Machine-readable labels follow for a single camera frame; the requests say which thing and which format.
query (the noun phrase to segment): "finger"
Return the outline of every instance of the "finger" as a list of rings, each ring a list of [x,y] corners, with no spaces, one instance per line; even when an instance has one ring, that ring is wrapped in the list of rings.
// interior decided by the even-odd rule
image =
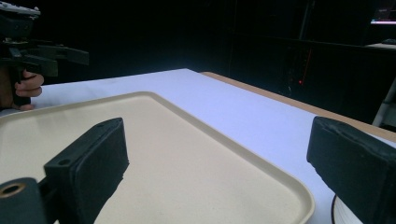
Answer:
[[[20,97],[36,97],[39,96],[42,92],[43,90],[41,89],[41,87],[27,91],[16,90],[17,95]]]
[[[41,75],[34,75],[28,79],[22,80],[21,83],[15,84],[15,89],[19,91],[29,91],[40,87],[44,83],[44,78]]]
[[[13,105],[12,107],[14,107],[14,109],[19,109],[21,111],[33,110],[35,108],[33,105],[21,105],[21,106]]]
[[[23,77],[25,77],[25,78],[29,78],[29,77],[35,77],[35,76],[37,76],[38,74],[28,72],[28,71],[26,71],[26,69],[25,69],[25,70],[23,70],[22,75],[23,75]]]

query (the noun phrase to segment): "human hand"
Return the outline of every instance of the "human hand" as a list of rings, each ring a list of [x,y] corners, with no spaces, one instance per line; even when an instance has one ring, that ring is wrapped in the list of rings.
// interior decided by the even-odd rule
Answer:
[[[41,85],[44,83],[43,76],[35,73],[23,71],[21,83],[13,83],[15,85],[16,94],[20,97],[36,97],[41,94]],[[32,110],[33,105],[17,106],[13,102],[12,88],[9,79],[9,73],[6,67],[0,68],[0,108],[14,108],[19,110]]]

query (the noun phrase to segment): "bolt hole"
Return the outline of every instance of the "bolt hole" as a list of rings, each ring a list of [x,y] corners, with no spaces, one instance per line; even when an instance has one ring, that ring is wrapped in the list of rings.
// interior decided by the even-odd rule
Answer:
[[[59,161],[58,164],[60,164],[60,165],[67,165],[69,162],[70,162],[69,159],[65,159],[65,160]]]
[[[6,198],[21,192],[26,185],[24,183],[12,183],[0,189],[0,198]]]

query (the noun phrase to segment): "table surface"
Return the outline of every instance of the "table surface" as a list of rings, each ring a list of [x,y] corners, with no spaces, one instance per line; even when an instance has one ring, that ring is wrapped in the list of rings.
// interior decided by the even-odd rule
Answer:
[[[40,109],[137,91],[159,94],[302,181],[316,202],[308,223],[332,223],[334,193],[306,161],[316,115],[340,119],[396,147],[395,133],[227,77],[189,69],[43,86],[43,93],[32,98],[32,103]],[[5,110],[0,116],[15,112]]]

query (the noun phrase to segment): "white table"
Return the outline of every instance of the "white table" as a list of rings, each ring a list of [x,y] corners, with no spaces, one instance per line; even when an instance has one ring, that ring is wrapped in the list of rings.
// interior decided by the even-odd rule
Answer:
[[[301,180],[316,202],[309,223],[331,223],[334,193],[306,161],[312,112],[188,69],[44,86],[32,102],[39,109],[136,91],[161,95]]]

